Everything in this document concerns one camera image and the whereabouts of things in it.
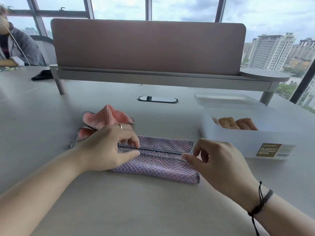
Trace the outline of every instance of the right hand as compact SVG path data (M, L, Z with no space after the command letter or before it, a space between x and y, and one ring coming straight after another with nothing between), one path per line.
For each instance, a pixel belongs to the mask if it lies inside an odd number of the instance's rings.
M250 171L242 153L232 144L201 138L194 147L193 155L185 153L182 158L199 171L216 190L246 211L250 212L259 203L259 182Z

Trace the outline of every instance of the left hand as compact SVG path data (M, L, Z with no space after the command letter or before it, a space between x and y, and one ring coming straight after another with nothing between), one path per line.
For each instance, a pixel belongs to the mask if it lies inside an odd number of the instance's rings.
M74 148L81 172L113 169L140 155L138 150L118 153L117 143L128 141L129 146L140 147L139 138L129 124L106 126Z

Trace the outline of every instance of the label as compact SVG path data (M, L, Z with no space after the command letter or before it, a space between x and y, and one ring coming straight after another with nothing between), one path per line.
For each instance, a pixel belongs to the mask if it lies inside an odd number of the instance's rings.
M275 143L263 143L256 156L287 157L295 149L296 145Z

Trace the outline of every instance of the sky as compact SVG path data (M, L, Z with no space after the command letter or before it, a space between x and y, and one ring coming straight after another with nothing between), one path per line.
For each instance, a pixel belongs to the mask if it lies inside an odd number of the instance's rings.
M152 0L152 20L213 22L219 0ZM0 0L13 9L29 9L26 0ZM83 0L37 0L42 10L84 11ZM95 18L144 20L145 0L92 0ZM227 0L223 22L243 23L245 42L261 34L293 32L297 41L315 39L315 0ZM9 17L20 29L35 27L31 17ZM51 18L44 18L50 30Z

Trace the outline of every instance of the container lid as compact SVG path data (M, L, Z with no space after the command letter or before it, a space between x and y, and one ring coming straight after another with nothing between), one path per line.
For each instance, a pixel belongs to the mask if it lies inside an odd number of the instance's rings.
M194 95L197 103L209 108L243 108L257 109L265 105L244 94L197 92Z

